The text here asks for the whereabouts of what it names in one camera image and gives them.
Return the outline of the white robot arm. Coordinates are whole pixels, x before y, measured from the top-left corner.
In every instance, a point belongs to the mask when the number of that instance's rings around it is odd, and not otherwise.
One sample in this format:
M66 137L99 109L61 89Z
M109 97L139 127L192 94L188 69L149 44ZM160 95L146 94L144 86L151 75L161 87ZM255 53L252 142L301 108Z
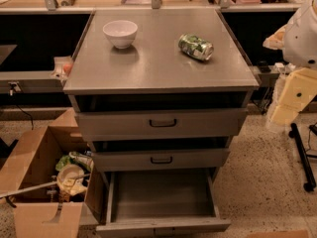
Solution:
M305 0L263 46L281 50L283 59L295 66L289 75L279 76L268 109L270 126L288 126L317 95L317 0Z

